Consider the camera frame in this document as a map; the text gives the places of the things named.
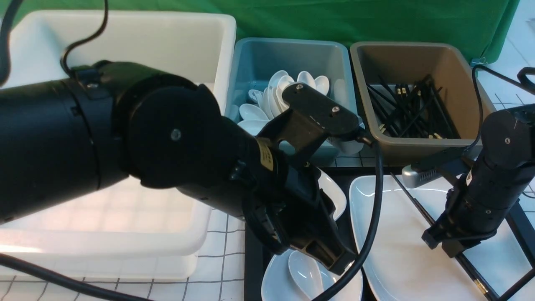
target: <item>white tiled surface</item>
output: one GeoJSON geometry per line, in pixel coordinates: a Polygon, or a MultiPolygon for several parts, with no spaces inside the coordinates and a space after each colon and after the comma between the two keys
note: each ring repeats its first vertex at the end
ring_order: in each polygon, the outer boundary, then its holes
{"type": "MultiPolygon", "coordinates": [[[[188,279],[83,278],[93,285],[156,301],[243,300],[244,223],[213,210],[206,241],[188,279]]],[[[99,300],[29,276],[0,279],[0,301],[99,300]]]]}
{"type": "MultiPolygon", "coordinates": [[[[535,66],[535,29],[529,20],[535,18],[535,1],[521,0],[499,60],[490,68],[516,79],[525,66],[535,66]]],[[[481,84],[497,109],[535,103],[532,96],[482,72],[481,84]]],[[[333,167],[373,166],[373,154],[365,148],[355,156],[341,156],[333,167]]],[[[528,194],[535,196],[535,181],[528,194]]],[[[535,200],[521,196],[521,206],[535,222],[535,200]]],[[[197,270],[184,280],[165,279],[84,279],[99,287],[117,290],[159,301],[177,300],[243,300],[244,224],[215,210],[209,233],[199,251],[197,270]]],[[[36,279],[16,277],[0,280],[0,301],[89,301],[97,300],[36,279]]]]}

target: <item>white plate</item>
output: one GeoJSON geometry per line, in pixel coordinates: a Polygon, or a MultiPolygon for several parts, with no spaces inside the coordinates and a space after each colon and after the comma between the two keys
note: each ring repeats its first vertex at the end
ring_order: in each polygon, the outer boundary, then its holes
{"type": "MultiPolygon", "coordinates": [[[[342,189],[322,171],[319,179],[319,187],[333,200],[335,211],[333,217],[337,220],[344,212],[347,204],[346,196],[342,189]]],[[[271,258],[262,280],[262,300],[264,301],[298,301],[307,300],[300,292],[288,270],[288,257],[293,250],[288,250],[282,255],[271,258]]],[[[355,277],[331,300],[344,301],[360,300],[362,297],[362,272],[355,277]]]]}
{"type": "MultiPolygon", "coordinates": [[[[374,186],[375,176],[357,178],[350,186],[349,207],[358,249],[369,228],[374,186]]],[[[422,241],[429,226],[391,176],[384,177],[383,188],[379,229],[364,263],[377,300],[486,300],[455,259],[440,246],[430,250],[422,241]]],[[[450,188],[440,178],[409,192],[437,219],[450,188]]],[[[464,254],[498,295],[531,269],[507,222],[496,236],[464,254]]],[[[511,300],[533,300],[533,296],[532,281],[511,300]]]]}

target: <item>screw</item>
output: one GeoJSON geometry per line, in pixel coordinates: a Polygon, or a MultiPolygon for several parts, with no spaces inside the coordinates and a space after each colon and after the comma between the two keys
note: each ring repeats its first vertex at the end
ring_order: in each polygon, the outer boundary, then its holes
{"type": "Polygon", "coordinates": [[[173,131],[171,131],[171,140],[178,141],[180,140],[180,138],[182,138],[182,133],[179,129],[174,129],[173,131]]]}

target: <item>light blue plastic bin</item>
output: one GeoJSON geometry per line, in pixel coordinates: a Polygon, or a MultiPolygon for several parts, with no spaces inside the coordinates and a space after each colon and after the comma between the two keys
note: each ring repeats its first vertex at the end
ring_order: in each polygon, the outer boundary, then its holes
{"type": "MultiPolygon", "coordinates": [[[[263,91],[279,70],[286,70],[294,79],[301,71],[310,72],[314,78],[327,76],[330,82],[327,96],[358,115],[349,52],[342,44],[250,37],[238,41],[234,48],[226,116],[229,117],[232,105],[239,107],[248,102],[250,89],[263,91]]],[[[280,148],[285,152],[292,149],[284,142],[280,148]]],[[[313,155],[311,163],[330,166],[338,154],[338,149],[325,143],[313,155]]]]}

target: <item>gray plastic bin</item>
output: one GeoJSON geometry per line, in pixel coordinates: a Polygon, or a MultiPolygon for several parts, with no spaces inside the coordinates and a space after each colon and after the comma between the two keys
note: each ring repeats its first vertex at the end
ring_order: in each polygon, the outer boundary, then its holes
{"type": "MultiPolygon", "coordinates": [[[[301,71],[308,71],[313,77],[327,76],[330,82],[327,96],[357,114],[349,52],[342,44],[251,37],[238,41],[234,49],[226,116],[229,117],[232,105],[240,106],[247,101],[250,89],[263,91],[279,70],[286,70],[294,79],[301,71]]],[[[280,148],[285,152],[292,149],[284,142],[280,148]]],[[[311,162],[330,166],[338,154],[335,147],[323,144],[311,162]]]]}
{"type": "MultiPolygon", "coordinates": [[[[372,135],[383,148],[385,163],[407,165],[448,147],[470,145],[477,136],[479,110],[471,69],[453,46],[435,43],[360,42],[350,49],[355,77],[372,135]],[[381,133],[366,84],[379,85],[379,76],[389,84],[412,84],[431,74],[461,139],[392,138],[381,133]]],[[[483,116],[494,112],[494,105],[479,85],[483,116]]],[[[477,155],[481,141],[471,152],[477,155]]]]}

